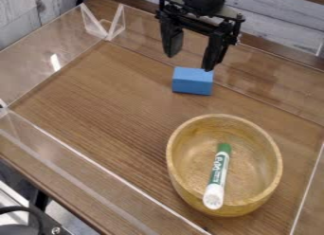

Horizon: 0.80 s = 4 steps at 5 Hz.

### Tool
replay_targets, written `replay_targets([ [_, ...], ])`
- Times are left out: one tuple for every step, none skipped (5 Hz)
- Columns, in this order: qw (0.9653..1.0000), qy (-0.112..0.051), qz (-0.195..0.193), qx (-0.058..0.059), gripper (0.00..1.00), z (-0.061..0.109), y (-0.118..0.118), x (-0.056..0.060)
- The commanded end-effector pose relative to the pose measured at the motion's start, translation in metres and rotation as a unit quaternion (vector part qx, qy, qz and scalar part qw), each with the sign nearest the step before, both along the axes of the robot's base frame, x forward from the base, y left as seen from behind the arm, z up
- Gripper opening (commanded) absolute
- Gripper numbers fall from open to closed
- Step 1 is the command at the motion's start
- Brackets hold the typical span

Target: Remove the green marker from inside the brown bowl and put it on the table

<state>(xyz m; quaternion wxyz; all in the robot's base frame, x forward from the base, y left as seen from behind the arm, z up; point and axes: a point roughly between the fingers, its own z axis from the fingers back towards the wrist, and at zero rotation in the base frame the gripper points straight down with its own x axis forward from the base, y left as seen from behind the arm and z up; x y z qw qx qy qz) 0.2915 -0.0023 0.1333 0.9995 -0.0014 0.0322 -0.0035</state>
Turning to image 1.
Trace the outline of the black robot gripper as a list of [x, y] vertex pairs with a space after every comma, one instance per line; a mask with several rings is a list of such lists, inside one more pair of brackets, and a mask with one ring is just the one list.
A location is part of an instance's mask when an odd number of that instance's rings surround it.
[[[221, 63], [229, 45], [237, 43], [245, 17], [225, 5], [225, 0], [159, 0], [157, 17], [175, 18], [180, 24], [200, 34], [208, 34], [209, 42], [204, 53], [201, 68], [209, 72]], [[183, 28], [172, 19], [161, 20], [161, 45], [168, 58], [181, 50]]]

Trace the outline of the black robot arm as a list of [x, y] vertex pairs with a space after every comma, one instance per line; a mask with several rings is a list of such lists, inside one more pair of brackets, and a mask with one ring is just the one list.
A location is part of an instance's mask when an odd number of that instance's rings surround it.
[[209, 38], [201, 68], [212, 71], [223, 62], [229, 45], [237, 44], [245, 17], [225, 6], [225, 0], [159, 0], [156, 18], [168, 58], [183, 49], [185, 29]]

